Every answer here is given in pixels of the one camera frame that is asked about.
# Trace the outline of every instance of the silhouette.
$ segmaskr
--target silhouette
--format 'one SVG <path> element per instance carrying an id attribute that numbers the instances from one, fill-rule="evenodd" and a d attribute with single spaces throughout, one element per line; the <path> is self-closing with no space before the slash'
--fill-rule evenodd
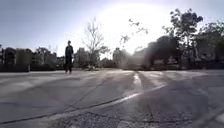
<path id="1" fill-rule="evenodd" d="M 71 46 L 71 41 L 68 41 L 68 46 L 65 49 L 65 72 L 72 73 L 72 55 L 73 55 L 73 47 Z"/>

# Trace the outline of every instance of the road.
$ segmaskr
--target road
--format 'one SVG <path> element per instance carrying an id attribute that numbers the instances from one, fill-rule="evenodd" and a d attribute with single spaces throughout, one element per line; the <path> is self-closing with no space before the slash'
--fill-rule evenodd
<path id="1" fill-rule="evenodd" d="M 223 107 L 224 71 L 0 74 L 0 128 L 181 128 Z"/>

